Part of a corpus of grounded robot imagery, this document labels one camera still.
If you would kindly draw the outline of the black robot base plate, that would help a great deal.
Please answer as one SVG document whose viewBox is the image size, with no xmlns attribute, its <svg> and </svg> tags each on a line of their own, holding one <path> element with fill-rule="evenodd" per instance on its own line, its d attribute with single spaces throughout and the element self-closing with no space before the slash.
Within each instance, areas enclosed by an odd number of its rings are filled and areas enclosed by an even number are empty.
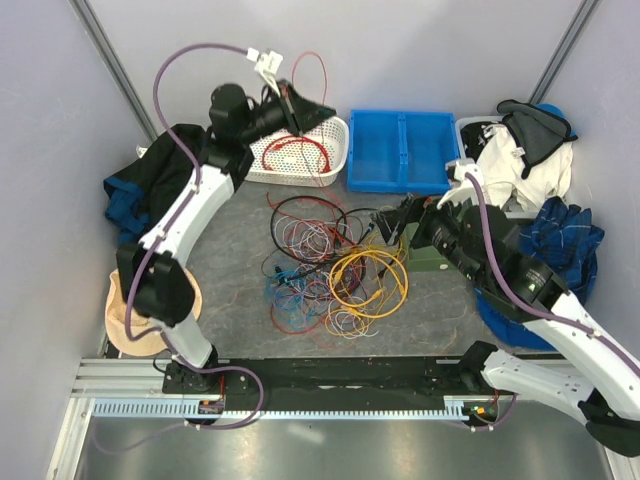
<svg viewBox="0 0 640 480">
<path fill-rule="evenodd" d="M 478 373 L 457 362 L 440 364 L 436 357 L 228 359 L 220 364 L 257 374 L 264 401 L 274 395 L 349 390 L 403 397 L 494 396 L 494 389 Z"/>
</svg>

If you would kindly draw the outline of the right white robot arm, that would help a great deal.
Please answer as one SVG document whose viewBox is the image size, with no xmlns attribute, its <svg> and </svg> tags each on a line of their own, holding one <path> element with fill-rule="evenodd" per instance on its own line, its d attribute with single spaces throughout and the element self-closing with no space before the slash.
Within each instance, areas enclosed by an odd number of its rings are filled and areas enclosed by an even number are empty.
<svg viewBox="0 0 640 480">
<path fill-rule="evenodd" d="M 639 361 L 586 311 L 567 283 L 511 241 L 516 224 L 497 207 L 453 207 L 438 198 L 406 197 L 371 216 L 384 241 L 398 243 L 417 226 L 410 246 L 432 246 L 495 310 L 535 333 L 578 371 L 562 375 L 476 342 L 458 368 L 467 392 L 487 387 L 523 395 L 565 413 L 607 449 L 639 454 Z"/>
</svg>

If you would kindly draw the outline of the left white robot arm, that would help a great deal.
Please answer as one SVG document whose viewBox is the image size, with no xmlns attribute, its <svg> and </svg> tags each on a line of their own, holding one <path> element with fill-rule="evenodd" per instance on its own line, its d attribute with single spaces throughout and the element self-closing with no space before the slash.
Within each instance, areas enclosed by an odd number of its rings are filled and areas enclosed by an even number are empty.
<svg viewBox="0 0 640 480">
<path fill-rule="evenodd" d="M 335 114 L 334 108 L 301 96 L 287 80 L 275 81 L 257 105 L 238 84 L 217 87 L 211 94 L 208 138 L 191 178 L 154 227 L 116 253 L 125 319 L 139 314 L 151 324 L 139 334 L 127 328 L 126 336 L 133 342 L 161 337 L 174 361 L 186 367 L 185 382 L 198 393 L 215 389 L 220 371 L 217 351 L 196 321 L 196 292 L 186 261 L 249 173 L 252 144 L 281 130 L 302 137 Z"/>
</svg>

